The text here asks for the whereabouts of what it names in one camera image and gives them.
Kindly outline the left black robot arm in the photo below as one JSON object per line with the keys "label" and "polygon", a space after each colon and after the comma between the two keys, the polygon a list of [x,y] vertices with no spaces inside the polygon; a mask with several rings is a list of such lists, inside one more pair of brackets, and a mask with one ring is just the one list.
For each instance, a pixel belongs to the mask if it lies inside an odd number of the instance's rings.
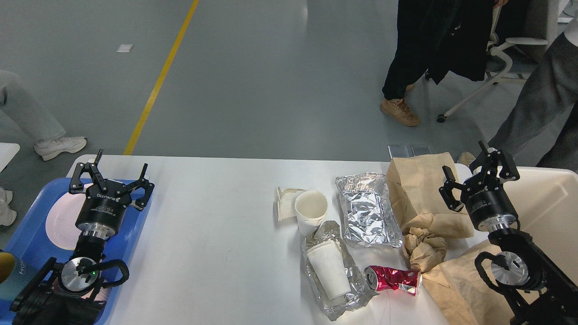
{"label": "left black robot arm", "polygon": [[105,178],[102,156],[48,183],[10,239],[1,281],[3,325],[102,325],[145,223],[154,184]]}

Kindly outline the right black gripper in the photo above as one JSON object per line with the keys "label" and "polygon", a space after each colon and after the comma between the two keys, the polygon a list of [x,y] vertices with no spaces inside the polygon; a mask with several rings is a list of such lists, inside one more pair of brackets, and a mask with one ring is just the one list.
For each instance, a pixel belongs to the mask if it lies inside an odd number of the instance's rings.
{"label": "right black gripper", "polygon": [[[479,140],[478,144],[481,153],[469,165],[469,169],[475,172],[480,167],[481,170],[461,184],[456,182],[450,167],[444,165],[445,181],[439,193],[448,209],[461,212],[465,206],[476,230],[492,232],[500,227],[508,228],[518,222],[518,213],[502,185],[517,181],[520,174],[510,154],[490,147],[483,140]],[[462,190],[461,201],[456,199],[454,189]]]}

